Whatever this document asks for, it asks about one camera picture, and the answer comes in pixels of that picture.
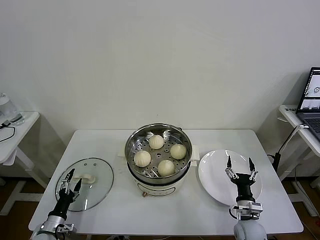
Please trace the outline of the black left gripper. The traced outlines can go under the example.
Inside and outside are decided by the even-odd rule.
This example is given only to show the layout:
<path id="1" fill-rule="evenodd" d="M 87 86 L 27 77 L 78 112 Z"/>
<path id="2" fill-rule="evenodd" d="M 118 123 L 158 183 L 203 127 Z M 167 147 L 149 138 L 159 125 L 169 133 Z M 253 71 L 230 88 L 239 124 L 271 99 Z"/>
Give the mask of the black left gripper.
<path id="1" fill-rule="evenodd" d="M 49 212 L 49 216 L 66 217 L 67 211 L 71 203 L 73 203 L 80 194 L 82 185 L 82 178 L 78 180 L 73 191 L 71 190 L 71 180 L 73 178 L 75 169 L 72 168 L 69 173 L 62 179 L 59 187 L 59 199 L 54 209 Z"/>

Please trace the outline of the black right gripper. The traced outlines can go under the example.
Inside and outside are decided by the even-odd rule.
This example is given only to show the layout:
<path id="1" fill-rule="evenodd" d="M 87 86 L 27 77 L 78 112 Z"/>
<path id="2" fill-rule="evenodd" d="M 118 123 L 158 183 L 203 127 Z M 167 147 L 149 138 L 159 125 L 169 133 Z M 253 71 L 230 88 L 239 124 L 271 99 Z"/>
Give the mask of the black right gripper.
<path id="1" fill-rule="evenodd" d="M 237 187 L 237 197 L 238 201 L 251 201 L 256 202 L 251 191 L 251 186 L 255 183 L 256 175 L 259 173 L 256 170 L 255 164 L 252 159 L 248 158 L 250 175 L 247 173 L 236 173 L 232 169 L 231 156 L 228 156 L 225 172 L 227 176 L 232 180 L 232 183 Z"/>

